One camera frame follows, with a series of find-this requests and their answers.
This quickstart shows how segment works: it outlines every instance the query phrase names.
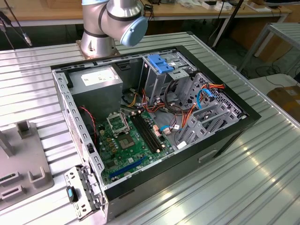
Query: metal table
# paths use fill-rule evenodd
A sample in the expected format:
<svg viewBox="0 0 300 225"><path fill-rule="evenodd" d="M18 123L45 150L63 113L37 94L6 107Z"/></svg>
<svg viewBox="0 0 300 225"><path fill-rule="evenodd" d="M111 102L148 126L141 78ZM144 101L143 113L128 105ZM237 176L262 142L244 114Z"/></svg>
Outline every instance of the metal table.
<svg viewBox="0 0 300 225"><path fill-rule="evenodd" d="M273 34L282 38L286 42L290 43L293 47L300 50L300 23L298 22L279 22L279 23L269 23L266 24L263 30L258 35L255 42L252 44L251 48L244 57L241 65L238 67L238 71L247 65L254 51L258 48L259 44L264 40L261 46L258 48L255 56L258 57L263 51ZM291 64L290 69L292 69L300 61L300 56Z"/></svg>
<svg viewBox="0 0 300 225"><path fill-rule="evenodd" d="M109 224L298 224L300 124L196 36L145 37L121 53L184 45L262 118L230 149ZM49 65L83 60L76 44L0 52L0 126L37 123L55 185L0 212L0 224L78 224L63 173L79 164ZM96 213L80 224L101 224Z"/></svg>

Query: metal bracket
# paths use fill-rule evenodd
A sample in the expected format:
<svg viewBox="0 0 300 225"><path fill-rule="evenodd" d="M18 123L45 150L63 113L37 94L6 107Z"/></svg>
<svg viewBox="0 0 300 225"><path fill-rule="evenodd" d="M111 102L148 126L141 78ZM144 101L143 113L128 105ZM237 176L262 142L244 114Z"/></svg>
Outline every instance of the metal bracket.
<svg viewBox="0 0 300 225"><path fill-rule="evenodd" d="M79 220L85 219L97 210L104 210L105 200L94 174L89 174L85 167L75 166L66 172L64 177L68 185L69 199Z"/></svg>

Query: chipset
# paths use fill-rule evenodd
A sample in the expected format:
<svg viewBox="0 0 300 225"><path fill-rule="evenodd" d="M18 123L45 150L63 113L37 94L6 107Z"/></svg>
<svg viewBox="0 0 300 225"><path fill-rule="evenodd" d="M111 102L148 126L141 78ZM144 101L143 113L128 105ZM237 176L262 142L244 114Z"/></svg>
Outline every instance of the chipset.
<svg viewBox="0 0 300 225"><path fill-rule="evenodd" d="M135 145L135 142L129 134L119 136L118 141L122 149L127 149Z"/></svg>

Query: circuit board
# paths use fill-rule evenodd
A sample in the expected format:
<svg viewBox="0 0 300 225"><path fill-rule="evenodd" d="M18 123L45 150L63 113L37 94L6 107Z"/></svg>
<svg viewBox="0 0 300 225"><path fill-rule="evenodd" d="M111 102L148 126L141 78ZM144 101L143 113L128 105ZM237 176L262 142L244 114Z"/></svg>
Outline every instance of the circuit board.
<svg viewBox="0 0 300 225"><path fill-rule="evenodd" d="M152 127L155 123L149 114L143 112L140 116L148 125L147 128L154 133ZM96 125L100 133L99 154L105 165L101 177L106 185L174 152L163 135L160 138L155 137L163 146L162 150L153 152L153 148L146 144L138 129L134 126L133 119L132 116L126 116L130 130L127 134L121 133L117 137L114 136L108 122L105 121Z"/></svg>

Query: red cable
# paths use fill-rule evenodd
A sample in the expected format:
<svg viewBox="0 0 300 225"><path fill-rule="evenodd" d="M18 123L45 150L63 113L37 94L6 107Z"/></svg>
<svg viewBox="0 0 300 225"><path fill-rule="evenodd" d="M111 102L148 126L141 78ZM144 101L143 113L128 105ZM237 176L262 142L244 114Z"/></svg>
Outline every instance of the red cable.
<svg viewBox="0 0 300 225"><path fill-rule="evenodd" d="M91 118L91 120L93 122L93 126L94 126L94 135L95 135L94 144L96 144L97 135L96 135L96 125L95 125L94 117L86 108L84 108L82 106L80 106L79 108L83 109L84 111L86 111L90 115L90 118Z"/></svg>

